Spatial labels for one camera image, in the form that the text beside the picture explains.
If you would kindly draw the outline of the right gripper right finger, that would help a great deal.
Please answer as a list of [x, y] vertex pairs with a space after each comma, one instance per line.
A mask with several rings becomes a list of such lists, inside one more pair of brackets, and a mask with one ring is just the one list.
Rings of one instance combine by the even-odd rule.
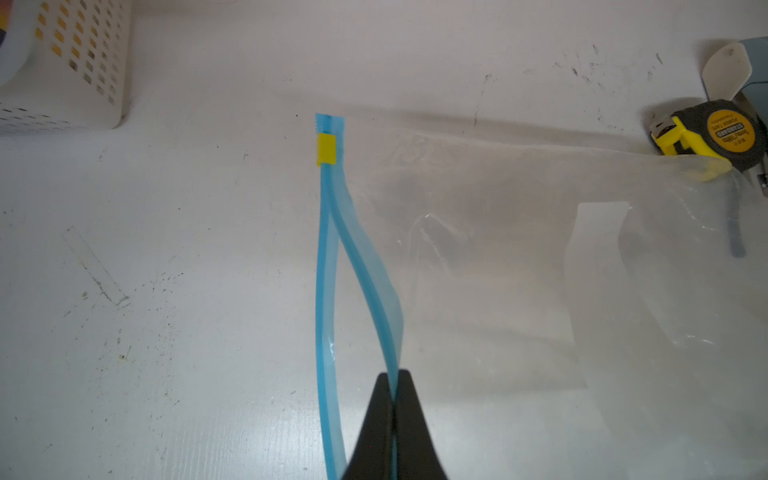
[[394, 443], [395, 479], [448, 479], [435, 450], [413, 377], [405, 369], [398, 372]]

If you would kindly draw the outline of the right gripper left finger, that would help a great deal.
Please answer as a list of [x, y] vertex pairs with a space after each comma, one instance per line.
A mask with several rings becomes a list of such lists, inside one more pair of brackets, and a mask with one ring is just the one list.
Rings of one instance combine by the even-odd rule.
[[386, 373], [376, 379], [343, 480], [390, 480], [393, 473], [394, 403]]

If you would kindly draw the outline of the clear zip top bag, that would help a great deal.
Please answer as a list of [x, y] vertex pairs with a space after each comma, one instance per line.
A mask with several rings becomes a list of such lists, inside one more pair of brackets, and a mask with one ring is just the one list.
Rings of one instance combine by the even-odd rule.
[[767, 202], [743, 174], [316, 131], [329, 478], [401, 369], [450, 479], [766, 477]]

